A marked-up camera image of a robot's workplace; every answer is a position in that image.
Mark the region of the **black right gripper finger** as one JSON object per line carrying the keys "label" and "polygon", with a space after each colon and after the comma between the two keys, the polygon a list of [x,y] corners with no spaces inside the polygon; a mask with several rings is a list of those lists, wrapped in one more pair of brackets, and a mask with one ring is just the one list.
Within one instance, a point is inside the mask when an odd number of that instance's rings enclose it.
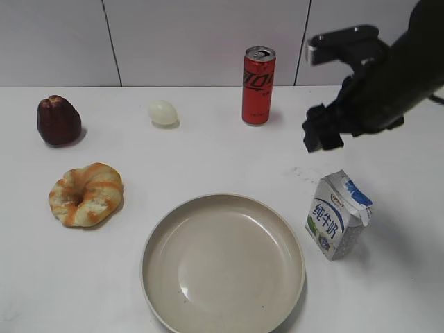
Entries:
{"label": "black right gripper finger", "polygon": [[304,130],[304,138],[303,143],[305,148],[309,153],[314,153],[316,151],[323,150],[323,146],[321,143],[319,129],[321,125],[318,121],[307,119],[303,125],[302,129]]}

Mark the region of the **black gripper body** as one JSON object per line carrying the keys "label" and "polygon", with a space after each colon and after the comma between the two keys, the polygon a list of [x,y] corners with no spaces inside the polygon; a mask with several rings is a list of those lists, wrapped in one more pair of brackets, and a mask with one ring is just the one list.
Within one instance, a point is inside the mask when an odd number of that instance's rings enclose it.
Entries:
{"label": "black gripper body", "polygon": [[318,121],[319,129],[337,130],[357,137],[392,130],[404,124],[403,111],[396,111],[389,99],[393,93],[384,86],[381,64],[356,70],[342,84],[337,97],[329,105],[316,105],[307,111],[307,119]]}

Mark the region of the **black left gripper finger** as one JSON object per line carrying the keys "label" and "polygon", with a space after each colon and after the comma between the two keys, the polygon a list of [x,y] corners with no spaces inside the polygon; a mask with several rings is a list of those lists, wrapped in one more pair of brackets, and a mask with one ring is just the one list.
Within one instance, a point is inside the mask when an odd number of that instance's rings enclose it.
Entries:
{"label": "black left gripper finger", "polygon": [[319,141],[324,151],[330,151],[337,148],[343,148],[344,143],[341,139],[341,133],[337,130],[322,129],[319,133]]}

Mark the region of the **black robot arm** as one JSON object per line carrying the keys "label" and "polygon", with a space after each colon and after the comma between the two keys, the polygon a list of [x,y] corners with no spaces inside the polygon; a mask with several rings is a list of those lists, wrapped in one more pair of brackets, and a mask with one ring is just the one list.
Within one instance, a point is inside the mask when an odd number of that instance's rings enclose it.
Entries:
{"label": "black robot arm", "polygon": [[352,69],[329,105],[316,105],[302,125],[308,152],[343,147],[342,135],[374,135],[404,123],[404,114],[443,86],[443,2],[419,1],[407,30],[392,44],[371,25],[313,36],[309,61],[338,60]]}

